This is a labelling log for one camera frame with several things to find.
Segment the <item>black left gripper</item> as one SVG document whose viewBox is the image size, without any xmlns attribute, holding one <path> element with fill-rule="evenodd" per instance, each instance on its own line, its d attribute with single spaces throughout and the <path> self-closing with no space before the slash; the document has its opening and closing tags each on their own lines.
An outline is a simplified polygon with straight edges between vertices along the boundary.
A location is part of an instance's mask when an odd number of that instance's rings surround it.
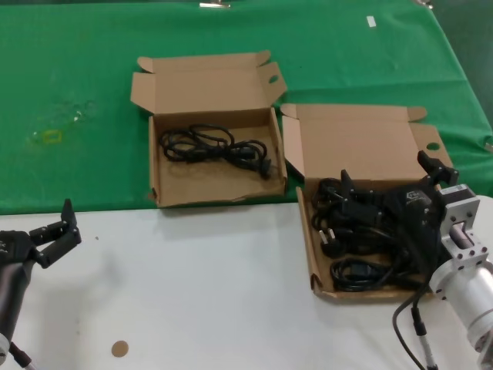
<svg viewBox="0 0 493 370">
<path fill-rule="evenodd" d="M 53 242 L 36 253 L 33 241 Z M 1 267 L 32 261 L 48 268 L 81 242 L 72 201 L 65 199 L 60 221 L 31 230 L 30 235 L 16 230 L 1 232 Z"/>
</svg>

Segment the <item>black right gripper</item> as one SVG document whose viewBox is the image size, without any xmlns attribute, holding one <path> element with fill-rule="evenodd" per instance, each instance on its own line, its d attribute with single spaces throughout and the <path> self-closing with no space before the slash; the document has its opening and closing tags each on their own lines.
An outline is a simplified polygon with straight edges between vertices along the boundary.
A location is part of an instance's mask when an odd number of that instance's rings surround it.
<svg viewBox="0 0 493 370">
<path fill-rule="evenodd" d="M 459 172 L 444 165 L 438 158 L 418 152 L 418 163 L 426 172 L 419 181 L 394 187 L 386 192 L 386 208 L 397 224 L 402 227 L 437 227 L 442 211 L 438 204 L 440 183 L 454 186 Z M 384 217 L 384 192 L 356 188 L 346 170 L 340 172 L 342 212 L 361 223 L 381 223 Z"/>
</svg>

